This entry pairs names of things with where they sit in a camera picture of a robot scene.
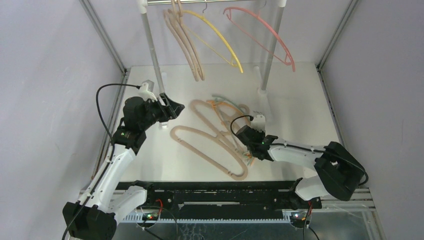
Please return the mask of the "yellow wire hanger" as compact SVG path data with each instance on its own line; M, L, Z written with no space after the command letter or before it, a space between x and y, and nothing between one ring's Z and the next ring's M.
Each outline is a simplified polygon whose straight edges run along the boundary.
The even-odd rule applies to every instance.
M218 52L213 46L211 46L205 39L203 39L200 35L198 35L195 31L191 30L189 27L187 28L188 31L196 38L198 39L202 44L204 44L207 48L209 48L211 51L213 51L218 57L220 57L222 60L224 60L228 65L230 65L233 68L237 68L241 74L244 73L244 69L242 67L242 64L236 55L235 51L227 41L227 39L223 36L223 34L209 21L207 20L204 15L200 15L199 13L196 13L191 10L181 9L180 10L181 15L188 14L189 16L193 16L199 20L201 20L204 24L206 24L213 32L216 37L219 38L220 42L224 44L226 49L228 50L230 54L230 58L225 58L220 52Z

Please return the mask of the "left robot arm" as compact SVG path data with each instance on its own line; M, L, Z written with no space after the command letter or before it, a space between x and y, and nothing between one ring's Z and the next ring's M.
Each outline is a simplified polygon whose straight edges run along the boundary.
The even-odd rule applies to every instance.
M67 202L62 214L66 223L63 238L81 240L111 240L118 225L138 206L153 207L157 196L149 184L135 182L119 198L112 197L121 177L146 140L146 131L156 123L176 119L185 106L165 93L159 100L128 98L123 117L112 135L108 156L84 193L76 202Z

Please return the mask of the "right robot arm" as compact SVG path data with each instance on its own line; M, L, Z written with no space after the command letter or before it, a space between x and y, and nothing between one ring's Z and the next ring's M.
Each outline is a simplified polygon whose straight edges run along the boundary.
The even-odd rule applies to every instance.
M259 160L294 164L316 173L296 180L289 194L289 203L295 208L327 195L349 201L355 190L369 180L365 168L335 141L325 146L294 144L247 125L233 135Z

